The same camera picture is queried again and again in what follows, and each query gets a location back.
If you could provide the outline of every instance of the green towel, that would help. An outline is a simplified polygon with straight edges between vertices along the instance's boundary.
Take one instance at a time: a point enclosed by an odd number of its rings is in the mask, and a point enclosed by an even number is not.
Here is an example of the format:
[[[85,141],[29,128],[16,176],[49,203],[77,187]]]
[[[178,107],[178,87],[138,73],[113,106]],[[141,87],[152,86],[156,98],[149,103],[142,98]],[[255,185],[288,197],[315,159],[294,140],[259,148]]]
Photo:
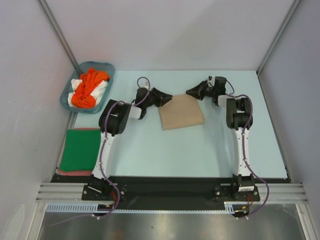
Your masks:
[[[100,129],[69,129],[59,170],[92,171],[96,165],[100,140]]]

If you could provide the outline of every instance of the laundry basket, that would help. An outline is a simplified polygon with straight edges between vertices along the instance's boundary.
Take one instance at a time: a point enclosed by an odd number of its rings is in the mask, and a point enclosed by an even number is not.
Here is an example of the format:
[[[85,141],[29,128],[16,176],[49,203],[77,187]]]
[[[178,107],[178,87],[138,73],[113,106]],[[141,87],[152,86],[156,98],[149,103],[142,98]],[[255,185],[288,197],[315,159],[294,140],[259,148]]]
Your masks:
[[[79,108],[79,107],[72,107],[68,104],[68,95],[69,93],[73,92],[71,80],[72,79],[79,79],[80,74],[86,74],[88,72],[89,68],[94,68],[95,70],[99,71],[105,71],[110,76],[110,79],[108,81],[108,85],[105,88],[104,94],[101,98],[101,101],[99,104],[92,108]],[[67,85],[65,86],[61,96],[60,96],[60,103],[61,105],[72,111],[77,113],[85,113],[85,114],[96,114],[98,113],[104,106],[104,103],[107,99],[107,96],[109,94],[109,91],[111,89],[112,83],[114,82],[114,75],[115,75],[116,69],[113,65],[106,63],[106,62],[95,62],[95,61],[86,61],[84,63],[81,63],[74,71],[72,76],[70,77]]]

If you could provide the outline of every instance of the cable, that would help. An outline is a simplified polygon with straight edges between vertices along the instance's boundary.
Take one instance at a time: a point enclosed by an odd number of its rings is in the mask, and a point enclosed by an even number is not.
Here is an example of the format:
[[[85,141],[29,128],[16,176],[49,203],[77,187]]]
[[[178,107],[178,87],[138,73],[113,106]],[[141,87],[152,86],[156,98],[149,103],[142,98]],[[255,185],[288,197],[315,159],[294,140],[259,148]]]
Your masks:
[[[138,85],[138,87],[141,88],[141,86],[139,85],[139,80],[140,80],[140,79],[145,79],[145,80],[147,80],[147,82],[148,82],[148,91],[146,92],[146,95],[144,96],[144,98],[143,98],[140,102],[135,103],[135,104],[133,105],[133,106],[135,106],[135,107],[137,107],[138,105],[140,105],[141,103],[143,103],[144,100],[146,100],[146,98],[148,97],[148,95],[149,95],[149,93],[150,93],[150,90],[151,90],[150,81],[149,81],[149,79],[146,78],[145,76],[139,77],[138,80],[136,81],[136,84]]]
[[[230,87],[232,88],[232,93],[229,93],[228,95],[232,95],[232,94],[235,94],[235,89],[234,89],[234,86],[232,86],[232,84],[226,79],[226,82],[230,85]],[[210,85],[211,87],[214,88],[214,86],[212,85],[211,82],[208,81],[208,85]]]
[[[232,86],[232,84],[226,79],[226,82],[230,85],[230,87],[232,88],[232,93],[229,93],[230,95],[235,94],[235,89],[234,86]]]
[[[228,80],[227,80],[227,82],[228,82],[228,84],[231,86],[233,92],[235,92],[235,89],[234,89],[234,87],[232,86],[232,84],[231,84]],[[263,208],[263,207],[266,205],[266,203],[267,203],[267,201],[268,201],[268,198],[269,198],[269,195],[270,195],[270,188],[269,188],[268,183],[267,183],[263,178],[259,177],[259,176],[251,169],[250,165],[249,165],[248,162],[247,162],[246,148],[245,148],[245,140],[246,140],[246,129],[247,129],[247,126],[249,125],[249,123],[250,123],[251,120],[252,120],[253,111],[254,111],[252,101],[251,101],[250,97],[249,97],[248,95],[246,95],[246,94],[240,94],[240,95],[238,95],[238,96],[234,96],[234,95],[232,95],[232,94],[228,94],[227,96],[229,96],[229,97],[231,97],[231,98],[235,98],[235,99],[240,98],[240,97],[245,97],[245,98],[247,98],[247,99],[249,100],[249,103],[250,103],[249,119],[248,119],[248,121],[245,123],[244,127],[242,128],[242,132],[241,132],[241,135],[242,135],[242,154],[243,154],[243,161],[244,161],[246,167],[248,168],[248,170],[252,173],[252,175],[253,175],[255,178],[257,178],[258,180],[260,180],[262,183],[264,183],[265,186],[266,186],[266,197],[265,197],[263,203],[262,203],[255,211],[249,213],[249,214],[247,215],[247,217],[249,217],[249,216],[257,213],[258,211],[260,211],[261,208]]]
[[[137,83],[137,85],[138,85],[139,88],[140,88],[140,86],[139,86],[139,80],[140,80],[140,79],[146,79],[147,82],[148,82],[149,88],[148,88],[148,91],[147,91],[146,95],[144,96],[144,98],[143,98],[140,102],[134,104],[134,105],[133,105],[134,107],[137,107],[137,106],[140,105],[144,100],[146,100],[146,98],[148,97],[148,95],[149,95],[149,93],[150,93],[150,89],[151,89],[151,87],[150,87],[150,86],[151,86],[151,85],[150,85],[150,81],[149,81],[149,79],[146,78],[145,76],[139,77],[138,80],[136,81],[136,83]],[[121,100],[115,102],[115,103],[110,107],[108,113],[107,113],[106,116],[105,116],[105,121],[104,121],[104,132],[105,132],[104,135],[105,135],[105,139],[104,139],[104,141],[103,141],[103,143],[102,143],[101,150],[100,150],[100,155],[99,155],[99,165],[100,165],[101,174],[102,174],[103,178],[104,178],[111,186],[114,187],[114,189],[115,189],[115,191],[116,191],[116,194],[117,194],[117,198],[116,198],[115,204],[113,205],[113,208],[112,208],[108,213],[106,213],[105,215],[103,215],[103,216],[98,216],[98,217],[96,218],[97,220],[99,220],[99,219],[104,219],[104,218],[106,218],[108,215],[110,215],[110,214],[118,207],[118,204],[119,204],[119,202],[120,202],[120,197],[121,197],[121,196],[120,196],[120,191],[119,191],[118,187],[117,187],[112,181],[110,181],[110,180],[107,178],[107,176],[105,175],[105,173],[104,173],[104,171],[103,171],[103,169],[102,169],[102,156],[103,156],[103,151],[104,151],[104,149],[105,149],[105,145],[106,145],[107,139],[108,139],[107,122],[108,122],[109,116],[110,116],[112,110],[114,109],[114,107],[116,107],[116,105],[118,105],[118,104],[120,104],[120,103],[125,104],[125,102],[124,102],[124,101],[121,101]],[[49,224],[48,226],[49,226],[49,227],[54,227],[54,226],[57,226],[57,225],[59,225],[59,224],[66,223],[66,222],[68,222],[68,221],[71,221],[71,220],[74,220],[74,219],[77,219],[77,218],[89,217],[89,216],[94,217],[93,214],[81,214],[81,215],[73,216],[73,217],[70,217],[70,218],[68,218],[68,219],[65,219],[65,220],[62,220],[62,221],[53,223],[53,224]]]

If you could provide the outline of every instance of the brown cloth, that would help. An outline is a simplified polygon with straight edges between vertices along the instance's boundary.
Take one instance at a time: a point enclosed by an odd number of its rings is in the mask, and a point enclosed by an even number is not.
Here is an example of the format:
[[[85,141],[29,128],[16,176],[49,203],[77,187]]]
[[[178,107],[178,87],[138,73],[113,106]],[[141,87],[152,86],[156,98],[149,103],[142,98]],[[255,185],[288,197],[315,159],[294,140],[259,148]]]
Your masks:
[[[185,128],[205,122],[198,100],[187,94],[173,96],[171,101],[159,107],[159,113],[163,130]]]

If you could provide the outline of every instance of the table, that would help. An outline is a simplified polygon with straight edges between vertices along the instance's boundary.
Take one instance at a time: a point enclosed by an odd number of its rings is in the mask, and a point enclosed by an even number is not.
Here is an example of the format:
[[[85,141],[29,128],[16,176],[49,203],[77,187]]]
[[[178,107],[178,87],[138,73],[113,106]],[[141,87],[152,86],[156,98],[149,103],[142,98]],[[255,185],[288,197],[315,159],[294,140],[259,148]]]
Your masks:
[[[249,135],[250,163],[263,178],[286,179],[287,172],[268,109],[255,71],[212,70],[121,70],[114,76],[109,99],[131,103],[137,79],[147,77],[151,87],[179,95],[208,76],[226,77],[235,94],[246,94],[253,102],[253,126]],[[148,177],[231,177],[234,169],[234,142],[226,125],[226,110],[206,97],[199,101],[204,124],[162,130],[158,108],[147,109],[142,120],[129,119],[112,158],[113,176]],[[97,114],[77,115],[75,128],[98,127]]]

